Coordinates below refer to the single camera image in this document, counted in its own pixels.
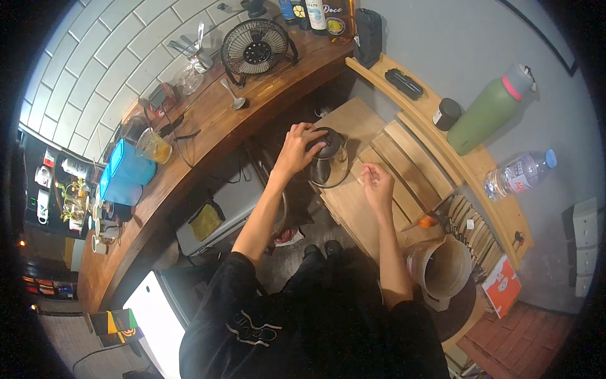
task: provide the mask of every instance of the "black shoe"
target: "black shoe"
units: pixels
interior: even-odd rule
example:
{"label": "black shoe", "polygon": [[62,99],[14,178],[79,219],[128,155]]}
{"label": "black shoe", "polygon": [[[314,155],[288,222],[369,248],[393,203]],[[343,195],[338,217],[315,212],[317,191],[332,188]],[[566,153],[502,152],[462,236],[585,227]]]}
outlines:
{"label": "black shoe", "polygon": [[324,243],[324,251],[326,252],[326,256],[330,257],[331,255],[341,253],[343,251],[343,247],[339,241],[330,240]]}
{"label": "black shoe", "polygon": [[313,252],[319,252],[320,254],[322,253],[316,245],[307,245],[303,250],[303,258],[307,257]]}

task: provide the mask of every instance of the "utensil holder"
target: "utensil holder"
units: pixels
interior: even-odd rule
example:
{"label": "utensil holder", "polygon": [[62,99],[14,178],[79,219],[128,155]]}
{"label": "utensil holder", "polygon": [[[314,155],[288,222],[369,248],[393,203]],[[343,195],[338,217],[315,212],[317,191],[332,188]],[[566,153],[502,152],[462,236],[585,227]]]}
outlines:
{"label": "utensil holder", "polygon": [[187,59],[189,59],[190,63],[199,73],[205,73],[210,70],[215,63],[213,58],[204,51],[203,47],[200,47],[195,54],[188,56]]}

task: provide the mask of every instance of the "blue bottle cap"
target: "blue bottle cap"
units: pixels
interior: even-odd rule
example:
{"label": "blue bottle cap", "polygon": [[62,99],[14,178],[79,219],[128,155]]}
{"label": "blue bottle cap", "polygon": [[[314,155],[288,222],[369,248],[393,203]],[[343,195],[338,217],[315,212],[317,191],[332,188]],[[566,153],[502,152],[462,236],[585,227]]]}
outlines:
{"label": "blue bottle cap", "polygon": [[551,149],[549,149],[545,152],[545,160],[547,161],[547,165],[549,166],[550,169],[552,169],[558,165],[558,160],[556,159],[556,154]]}

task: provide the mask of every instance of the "kettle lid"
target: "kettle lid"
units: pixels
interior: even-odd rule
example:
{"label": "kettle lid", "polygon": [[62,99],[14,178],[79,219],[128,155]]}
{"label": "kettle lid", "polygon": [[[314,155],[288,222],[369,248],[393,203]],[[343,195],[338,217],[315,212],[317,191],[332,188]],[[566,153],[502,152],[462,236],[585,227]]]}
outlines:
{"label": "kettle lid", "polygon": [[326,133],[325,135],[321,136],[318,139],[313,140],[312,142],[310,142],[307,145],[307,147],[309,150],[318,142],[325,142],[326,146],[324,146],[316,154],[315,157],[318,159],[326,159],[326,158],[330,158],[331,156],[334,156],[335,154],[337,154],[337,152],[339,151],[339,148],[341,147],[342,141],[341,141],[340,134],[335,132],[334,129],[331,129],[329,127],[321,127],[321,128],[318,128],[316,131],[321,131],[321,130],[328,130],[328,133]]}

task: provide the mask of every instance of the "bottle label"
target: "bottle label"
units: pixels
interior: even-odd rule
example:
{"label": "bottle label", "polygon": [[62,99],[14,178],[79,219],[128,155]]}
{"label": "bottle label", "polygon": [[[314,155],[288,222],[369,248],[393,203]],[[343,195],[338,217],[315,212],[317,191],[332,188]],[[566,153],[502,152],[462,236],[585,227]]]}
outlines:
{"label": "bottle label", "polygon": [[339,13],[343,12],[343,8],[331,8],[330,5],[324,4],[324,13]]}
{"label": "bottle label", "polygon": [[322,2],[318,0],[306,0],[307,14],[309,15],[309,23],[315,30],[326,29],[326,19],[322,11]]}
{"label": "bottle label", "polygon": [[528,183],[528,179],[526,179],[526,175],[524,175],[522,162],[509,166],[508,169],[512,170],[514,175],[516,175],[513,179],[509,179],[509,188],[511,188],[514,193],[524,192],[527,189],[532,188],[532,186]]}
{"label": "bottle label", "polygon": [[345,22],[336,17],[327,17],[326,18],[326,30],[330,32],[333,36],[338,36],[343,34],[345,31]]}
{"label": "bottle label", "polygon": [[442,118],[442,112],[440,112],[440,108],[436,109],[436,113],[433,114],[433,117],[431,117],[431,120],[433,121],[434,125],[438,124],[438,121],[440,121],[440,119]]}
{"label": "bottle label", "polygon": [[282,14],[284,18],[287,20],[295,18],[295,13],[293,12],[293,6],[290,4],[290,0],[278,0],[280,3],[280,8],[282,9]]}

